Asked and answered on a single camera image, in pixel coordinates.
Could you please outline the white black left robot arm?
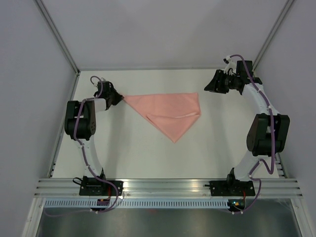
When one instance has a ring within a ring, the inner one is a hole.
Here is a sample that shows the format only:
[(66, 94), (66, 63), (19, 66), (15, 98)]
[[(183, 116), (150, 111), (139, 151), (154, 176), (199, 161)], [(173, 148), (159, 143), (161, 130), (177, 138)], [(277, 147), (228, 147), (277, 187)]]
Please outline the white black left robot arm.
[(96, 152), (94, 135), (96, 114), (116, 106), (124, 97), (104, 78), (92, 76), (90, 82), (97, 89), (94, 95), (82, 101), (70, 100), (66, 107), (64, 130), (77, 145), (84, 164), (83, 177), (74, 178), (73, 182), (80, 185), (81, 196), (118, 197), (122, 195), (123, 182), (107, 180)]

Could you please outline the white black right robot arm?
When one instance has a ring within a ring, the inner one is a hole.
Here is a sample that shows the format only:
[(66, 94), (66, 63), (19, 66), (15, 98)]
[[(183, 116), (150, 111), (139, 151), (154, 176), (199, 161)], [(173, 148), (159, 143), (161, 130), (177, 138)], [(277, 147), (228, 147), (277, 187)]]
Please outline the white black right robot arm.
[(252, 61), (240, 59), (234, 62), (230, 56), (224, 59), (226, 67), (217, 69), (205, 91), (226, 94), (236, 90), (255, 112), (246, 137), (247, 152), (241, 162), (231, 169), (225, 180), (210, 181), (207, 186), (213, 197), (254, 197), (254, 177), (263, 164), (269, 174), (275, 170), (276, 154), (284, 150), (290, 118), (282, 115), (269, 101), (262, 81), (254, 77)]

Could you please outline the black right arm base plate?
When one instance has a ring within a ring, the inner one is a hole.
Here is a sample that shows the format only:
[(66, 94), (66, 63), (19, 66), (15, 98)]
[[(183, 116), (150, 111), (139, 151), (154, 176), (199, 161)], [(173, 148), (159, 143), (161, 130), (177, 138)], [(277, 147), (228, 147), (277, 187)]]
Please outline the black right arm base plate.
[(216, 180), (210, 181), (205, 187), (210, 189), (212, 197), (254, 197), (255, 190), (252, 181), (228, 181)]

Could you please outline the pink cloth napkin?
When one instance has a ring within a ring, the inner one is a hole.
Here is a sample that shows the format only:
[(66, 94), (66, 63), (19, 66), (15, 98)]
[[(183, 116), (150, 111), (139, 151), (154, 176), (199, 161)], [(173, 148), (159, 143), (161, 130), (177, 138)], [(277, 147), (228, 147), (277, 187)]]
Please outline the pink cloth napkin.
[(196, 92), (128, 95), (124, 101), (173, 143), (201, 116)]

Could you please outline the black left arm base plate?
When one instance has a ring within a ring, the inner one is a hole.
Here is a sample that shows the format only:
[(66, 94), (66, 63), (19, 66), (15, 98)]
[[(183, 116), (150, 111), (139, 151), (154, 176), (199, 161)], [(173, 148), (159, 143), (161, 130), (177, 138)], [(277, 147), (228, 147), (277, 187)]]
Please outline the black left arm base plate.
[(123, 191), (122, 180), (108, 180), (107, 183), (100, 182), (95, 178), (83, 176), (79, 195), (80, 196), (121, 196)]

